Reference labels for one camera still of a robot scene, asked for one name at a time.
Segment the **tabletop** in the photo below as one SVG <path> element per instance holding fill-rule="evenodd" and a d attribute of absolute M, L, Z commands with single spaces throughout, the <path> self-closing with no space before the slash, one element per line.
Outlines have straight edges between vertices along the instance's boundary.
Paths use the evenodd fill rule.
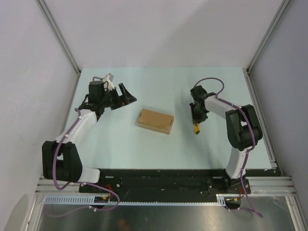
<path fill-rule="evenodd" d="M 209 113 L 208 120 L 200 124 L 201 132 L 194 135 L 190 89 L 202 78 L 217 77 L 225 83 L 221 98 L 236 105 L 252 104 L 241 67 L 85 68 L 66 128 L 76 119 L 74 108 L 79 107 L 88 93 L 92 77 L 104 77 L 108 73 L 114 75 L 115 87 L 123 83 L 137 101 L 114 111 L 106 109 L 82 143 L 77 144 L 84 166 L 119 169 L 222 169 L 227 166 L 231 145 L 226 121 Z M 215 80 L 201 84 L 207 92 L 221 88 L 221 83 Z M 143 108 L 173 115 L 171 133 L 166 135 L 138 127 L 137 119 Z M 263 140 L 251 152 L 247 168 L 271 168 Z"/>

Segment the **purple cable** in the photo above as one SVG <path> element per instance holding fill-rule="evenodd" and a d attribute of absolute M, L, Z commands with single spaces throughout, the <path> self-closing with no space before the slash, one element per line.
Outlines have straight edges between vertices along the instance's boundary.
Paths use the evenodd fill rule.
<path fill-rule="evenodd" d="M 68 184 L 70 183 L 70 182 L 67 182 L 63 187 L 60 187 L 60 186 L 58 185 L 57 177 L 56 177 L 56 164 L 57 164 L 57 157 L 58 157 L 58 153 L 59 153 L 59 150 L 60 150 L 61 145 L 63 144 L 64 140 L 66 139 L 66 136 L 69 135 L 69 134 L 71 133 L 71 131 L 74 129 L 74 127 L 77 125 L 77 123 L 78 123 L 79 120 L 80 120 L 80 118 L 79 118 L 79 117 L 81 116 L 80 110 L 79 110 L 78 108 L 75 108 L 75 111 L 78 112 L 78 118 L 76 119 L 76 121 L 72 124 L 72 126 L 68 129 L 68 131 L 66 132 L 66 134 L 65 134 L 65 135 L 62 137 L 62 139 L 60 140 L 60 142 L 59 142 L 59 144 L 58 144 L 58 146 L 57 146 L 57 148 L 56 148 L 56 151 L 55 151 L 55 153 L 54 153 L 54 157 L 53 157 L 53 163 L 52 163 L 52 179 L 53 179 L 54 186 L 56 187 L 57 190 L 63 190 L 63 189 L 65 189 L 65 188 L 68 186 Z M 116 207 L 119 205 L 119 203 L 120 203 L 120 198 L 119 198 L 119 196 L 118 196 L 115 192 L 113 192 L 113 191 L 111 191 L 111 190 L 109 190 L 109 189 L 106 189 L 106 188 L 104 188 L 104 187 L 98 186 L 98 185 L 96 185 L 96 184 L 87 183 L 87 182 L 85 182 L 85 184 L 88 184 L 88 185 L 91 185 L 91 186 L 93 186 L 93 187 L 96 187 L 96 188 L 105 190 L 105 191 L 107 191 L 107 192 L 113 194 L 113 195 L 117 198 L 117 204 L 114 205 L 113 207 L 108 208 L 108 209 L 99 209 L 99 208 L 95 208 L 96 210 L 99 210 L 99 211 L 109 211 L 109 210 L 112 210 L 112 209 L 116 208 Z M 77 211 L 77 210 L 79 210 L 79 209 L 87 208 L 87 207 L 88 207 L 88 206 L 82 206 L 82 207 L 76 208 L 76 209 L 74 209 L 74 210 L 72 210 L 72 211 L 70 211 L 70 212 L 67 212 L 67 213 L 61 214 L 61 215 L 51 215 L 51 214 L 49 214 L 47 211 L 46 211 L 46 213 L 47 213 L 47 215 L 49 215 L 49 216 L 51 216 L 51 217 L 59 218 L 59 217 L 63 217 L 63 216 L 66 216 L 66 215 L 68 215 L 68 214 L 71 214 L 71 213 L 73 213 L 73 212 L 75 212 L 75 211 Z"/>
<path fill-rule="evenodd" d="M 109 190 L 109 189 L 107 189 L 107 188 L 104 188 L 104 187 L 102 187 L 102 186 L 96 185 L 96 184 L 92 184 L 92 183 L 87 183 L 87 182 L 85 182 L 85 184 L 90 185 L 90 186 L 93 186 L 93 187 L 96 187 L 96 188 L 98 188 L 98 189 L 102 189 L 102 190 L 104 190 L 104 191 L 107 191 L 107 192 L 113 194 L 113 195 L 116 197 L 116 199 L 117 199 L 117 203 L 116 203 L 113 207 L 111 207 L 111 208 L 106 208 L 106 209 L 103 209 L 103 208 L 96 208 L 96 210 L 98 210 L 98 211 L 110 211 L 110 210 L 115 209 L 115 208 L 119 205 L 119 203 L 120 203 L 120 197 L 119 197 L 114 191 Z"/>
<path fill-rule="evenodd" d="M 216 93 L 216 95 L 218 96 L 218 95 L 225 89 L 225 84 L 224 84 L 224 82 L 223 82 L 221 79 L 219 79 L 219 78 L 214 78 L 214 77 L 203 78 L 203 79 L 199 80 L 199 81 L 194 85 L 194 87 L 197 86 L 198 83 L 202 82 L 203 80 L 208 80 L 208 79 L 214 79 L 214 80 L 217 80 L 217 81 L 221 82 L 222 88 L 221 88 L 221 90 L 220 90 L 219 92 Z"/>
<path fill-rule="evenodd" d="M 218 95 L 224 90 L 224 87 L 225 87 L 225 84 L 223 83 L 223 81 L 222 81 L 221 79 L 219 79 L 219 78 L 213 78 L 213 77 L 210 77 L 210 78 L 203 78 L 203 79 L 199 80 L 199 81 L 195 84 L 195 86 L 197 86 L 197 84 L 200 83 L 201 81 L 207 80 L 207 79 L 215 79 L 215 80 L 218 80 L 219 82 L 222 83 L 222 88 L 221 88 L 221 90 L 220 90 L 218 93 L 216 93 L 216 99 L 219 100 L 219 101 L 221 101 L 221 102 L 223 102 L 223 103 L 225 103 L 225 104 L 227 104 L 227 105 L 229 105 L 229 106 L 231 106 L 231 107 L 233 107 L 233 108 L 235 108 L 235 109 L 238 109 L 239 112 L 240 112 L 240 113 L 242 114 L 242 116 L 244 117 L 245 122 L 247 123 L 247 126 L 248 126 L 249 132 L 250 132 L 250 134 L 251 134 L 251 137 L 254 137 L 254 133 L 253 133 L 253 131 L 252 131 L 252 127 L 251 127 L 251 125 L 250 125 L 250 123 L 249 123 L 249 120 L 248 120 L 247 116 L 245 115 L 244 111 L 243 111 L 240 107 L 238 107 L 238 106 L 236 106 L 236 105 L 230 103 L 229 101 L 226 101 L 226 100 L 223 100 L 223 99 L 218 98 Z M 246 196 L 246 198 L 247 198 L 247 201 L 249 202 L 249 204 L 250 204 L 250 206 L 251 206 L 252 209 L 250 209 L 250 208 L 241 208 L 241 209 L 242 209 L 242 210 L 248 210 L 248 211 L 251 211 L 251 210 L 252 210 L 252 211 L 254 211 L 260 218 L 263 218 L 262 214 L 260 214 L 260 213 L 254 208 L 254 206 L 252 205 L 252 203 L 251 203 L 251 201 L 250 201 L 250 199 L 249 199 L 249 197 L 248 197 L 248 194 L 247 194 L 247 191 L 246 191 L 246 188 L 245 188 L 245 185 L 244 185 L 244 181 L 243 181 L 243 170 L 244 170 L 245 167 L 246 167 L 246 164 L 247 164 L 247 161 L 248 161 L 248 157 L 249 157 L 249 152 L 252 151 L 252 150 L 254 150 L 255 146 L 256 146 L 256 140 L 255 140 L 255 139 L 252 139 L 252 147 L 251 147 L 250 149 L 248 149 L 247 152 L 246 152 L 245 159 L 244 159 L 244 163 L 243 163 L 243 166 L 242 166 L 242 169 L 241 169 L 241 176 L 240 176 L 242 188 L 243 188 L 243 190 L 244 190 L 244 193 L 245 193 L 245 196 Z"/>
<path fill-rule="evenodd" d="M 74 129 L 74 127 L 77 125 L 77 123 L 79 122 L 80 120 L 80 116 L 81 116 L 81 112 L 79 111 L 78 108 L 75 108 L 75 111 L 78 112 L 78 118 L 76 119 L 76 121 L 73 123 L 73 125 L 68 129 L 67 133 L 62 137 L 62 139 L 60 140 L 57 148 L 56 148 L 56 151 L 54 153 L 54 157 L 53 157 L 53 163 L 52 163 L 52 179 L 53 179 L 53 183 L 54 183 L 54 186 L 56 187 L 57 190 L 63 190 L 65 189 L 69 182 L 66 183 L 63 187 L 60 187 L 58 185 L 58 182 L 57 182 L 57 177 L 56 177 L 56 164 L 57 164 L 57 157 L 58 157 L 58 153 L 59 153 L 59 150 L 60 150 L 60 147 L 62 145 L 62 143 L 64 142 L 64 140 L 66 139 L 66 136 L 69 135 L 69 133 Z"/>
<path fill-rule="evenodd" d="M 103 78 L 100 78 L 100 77 L 96 77 L 96 76 L 94 76 L 94 77 L 92 78 L 92 81 L 95 81 L 96 79 L 98 79 L 98 80 L 100 80 L 100 81 L 102 81 L 102 80 L 103 80 Z"/>

